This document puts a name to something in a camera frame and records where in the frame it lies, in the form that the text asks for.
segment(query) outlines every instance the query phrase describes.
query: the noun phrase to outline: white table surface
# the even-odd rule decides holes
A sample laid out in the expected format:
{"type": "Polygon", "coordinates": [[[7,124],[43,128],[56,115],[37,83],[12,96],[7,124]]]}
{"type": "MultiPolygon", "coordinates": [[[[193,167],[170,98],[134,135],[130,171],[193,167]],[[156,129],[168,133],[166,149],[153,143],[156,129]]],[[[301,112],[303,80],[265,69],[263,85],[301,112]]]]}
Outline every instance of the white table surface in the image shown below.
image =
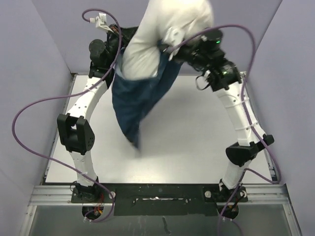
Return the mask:
{"type": "MultiPolygon", "coordinates": [[[[72,94],[84,89],[88,76],[75,79],[72,94]]],[[[77,100],[71,98],[69,110],[77,100]]],[[[103,183],[218,183],[229,160],[225,149],[237,141],[227,112],[211,89],[198,91],[195,76],[179,76],[169,93],[141,125],[138,153],[120,131],[112,107],[111,90],[100,99],[91,117],[95,133],[94,169],[103,183]]],[[[53,157],[74,166],[57,140],[53,157]]],[[[271,179],[264,152],[252,169],[271,179]]],[[[76,173],[56,162],[49,167],[47,183],[71,183],[76,173]]],[[[267,183],[246,173],[243,183],[267,183]]]]}

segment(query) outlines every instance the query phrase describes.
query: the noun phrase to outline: denim fabric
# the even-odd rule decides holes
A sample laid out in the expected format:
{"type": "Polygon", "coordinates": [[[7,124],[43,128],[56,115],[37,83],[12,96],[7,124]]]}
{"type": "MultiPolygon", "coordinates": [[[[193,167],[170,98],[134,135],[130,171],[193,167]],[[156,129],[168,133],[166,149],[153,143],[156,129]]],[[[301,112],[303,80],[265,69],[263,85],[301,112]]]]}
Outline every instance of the denim fabric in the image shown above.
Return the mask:
{"type": "Polygon", "coordinates": [[[139,148],[141,120],[172,87],[182,63],[168,61],[168,56],[161,53],[156,77],[131,81],[125,79],[121,71],[123,54],[124,49],[115,66],[112,102],[120,129],[129,142],[139,148]]]}

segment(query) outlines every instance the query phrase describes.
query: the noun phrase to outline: black mounting plate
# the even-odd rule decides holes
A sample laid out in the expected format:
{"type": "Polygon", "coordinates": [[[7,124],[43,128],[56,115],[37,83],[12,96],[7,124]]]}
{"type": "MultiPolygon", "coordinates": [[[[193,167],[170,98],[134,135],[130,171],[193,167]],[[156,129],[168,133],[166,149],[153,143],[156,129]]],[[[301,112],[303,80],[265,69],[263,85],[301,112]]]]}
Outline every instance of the black mounting plate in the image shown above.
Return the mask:
{"type": "MultiPolygon", "coordinates": [[[[217,216],[217,203],[224,203],[230,194],[223,196],[218,184],[103,184],[115,193],[115,216],[131,215],[188,215],[203,214],[217,216]]],[[[109,194],[103,193],[103,202],[112,203],[109,194]]],[[[91,203],[80,195],[76,188],[73,190],[72,203],[91,203]]]]}

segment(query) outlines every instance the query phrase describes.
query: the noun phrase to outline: connector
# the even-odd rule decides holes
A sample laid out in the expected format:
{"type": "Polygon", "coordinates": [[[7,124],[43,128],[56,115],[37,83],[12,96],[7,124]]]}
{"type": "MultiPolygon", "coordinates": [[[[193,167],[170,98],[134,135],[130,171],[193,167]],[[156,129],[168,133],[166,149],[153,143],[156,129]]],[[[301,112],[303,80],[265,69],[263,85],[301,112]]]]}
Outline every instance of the connector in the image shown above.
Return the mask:
{"type": "MultiPolygon", "coordinates": [[[[185,37],[185,32],[179,28],[170,27],[166,32],[166,35],[163,39],[163,43],[175,47],[180,44],[185,37]]],[[[173,57],[178,53],[179,48],[173,51],[169,57],[169,60],[172,60],[173,57]]]]}
{"type": "Polygon", "coordinates": [[[90,18],[90,23],[95,24],[97,29],[101,29],[106,33],[108,31],[113,32],[107,25],[107,15],[104,13],[99,13],[96,18],[90,18]]]}

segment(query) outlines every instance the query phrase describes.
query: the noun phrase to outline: bolt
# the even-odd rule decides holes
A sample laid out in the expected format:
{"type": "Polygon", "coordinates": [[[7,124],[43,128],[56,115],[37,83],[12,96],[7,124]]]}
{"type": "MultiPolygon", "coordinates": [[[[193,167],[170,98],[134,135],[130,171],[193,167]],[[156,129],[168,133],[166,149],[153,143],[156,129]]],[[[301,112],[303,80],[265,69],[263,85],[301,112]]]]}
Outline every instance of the bolt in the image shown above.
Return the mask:
{"type": "Polygon", "coordinates": [[[240,193],[240,195],[241,195],[241,197],[247,197],[247,192],[246,191],[242,191],[241,193],[240,193]]]}
{"type": "Polygon", "coordinates": [[[206,198],[211,198],[211,192],[210,191],[206,191],[205,192],[205,196],[206,196],[206,198]]]}
{"type": "Polygon", "coordinates": [[[110,193],[113,195],[114,198],[116,197],[116,193],[115,192],[112,191],[110,193]]]}

